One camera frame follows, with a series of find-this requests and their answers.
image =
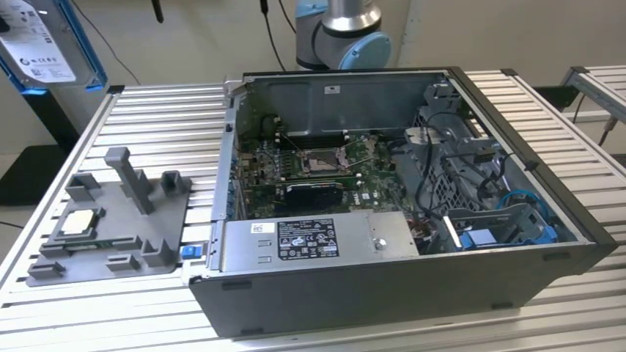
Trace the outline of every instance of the sticker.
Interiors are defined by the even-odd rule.
[[[37,10],[22,0],[0,1],[0,17],[10,28],[0,43],[24,75],[42,83],[76,81]]]
[[[252,233],[275,233],[276,224],[272,222],[257,222],[250,225]]]
[[[341,92],[341,86],[325,86],[324,94],[339,94]]]
[[[277,243],[277,256],[281,260],[339,256],[332,219],[279,222]]]

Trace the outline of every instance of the slotted aluminum table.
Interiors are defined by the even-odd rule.
[[[626,243],[626,171],[516,76],[469,78],[563,179]],[[69,174],[116,175],[102,162],[125,145],[130,162],[156,177],[192,178],[182,244],[208,239],[213,176],[222,129],[221,85],[130,87],[108,95],[74,152],[1,264],[0,348],[18,351],[623,351],[626,246],[580,276],[556,280],[517,310],[230,341],[214,335],[180,275],[48,287],[24,282],[53,228]]]
[[[571,67],[561,85],[575,87],[626,123],[626,66]]]

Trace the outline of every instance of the blue latch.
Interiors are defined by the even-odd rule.
[[[201,246],[184,246],[180,256],[182,260],[201,258],[202,247]]]

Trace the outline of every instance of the white wall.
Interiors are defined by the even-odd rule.
[[[624,32],[623,0],[412,0],[399,65],[557,84],[569,66],[626,64]]]
[[[76,0],[142,84],[221,81],[225,75],[279,70],[256,0],[161,0],[157,23],[148,0]],[[295,0],[283,1],[293,21]],[[408,0],[377,0],[383,30],[393,40],[393,59]],[[93,29],[82,26],[112,84],[134,84]],[[269,0],[269,25],[287,69],[295,69],[295,35],[277,0]]]
[[[228,74],[279,68],[256,0],[161,0],[162,24],[154,20],[148,0],[76,2],[142,84],[214,82]],[[569,65],[626,63],[622,0],[377,3],[383,30],[393,38],[393,62],[399,57],[403,67],[512,67],[531,84],[555,84]],[[284,0],[284,4],[292,16],[295,0]],[[269,21],[280,56],[293,67],[295,36],[277,0],[269,0]],[[82,18],[81,22],[110,83],[134,84]],[[78,94],[73,89],[57,93],[74,124],[82,127],[100,95]],[[0,103],[0,153],[17,153],[28,145],[50,143],[49,134],[5,78],[0,78]]]

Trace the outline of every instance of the power supply label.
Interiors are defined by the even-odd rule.
[[[339,243],[332,219],[279,222],[277,256],[281,260],[337,257]]]

